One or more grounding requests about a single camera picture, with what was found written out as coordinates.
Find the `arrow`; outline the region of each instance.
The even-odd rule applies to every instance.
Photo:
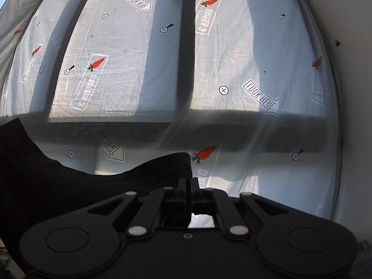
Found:
[[[265,113],[274,113],[279,115],[280,100],[273,99],[263,92],[252,80],[249,80],[242,85],[245,91],[247,91],[262,107],[267,110]]]
[[[151,10],[151,2],[146,2],[145,0],[127,0],[133,6],[136,6],[138,9],[137,11],[141,10]]]
[[[124,144],[118,145],[102,123],[98,123],[92,131],[109,153],[107,158],[124,161]]]

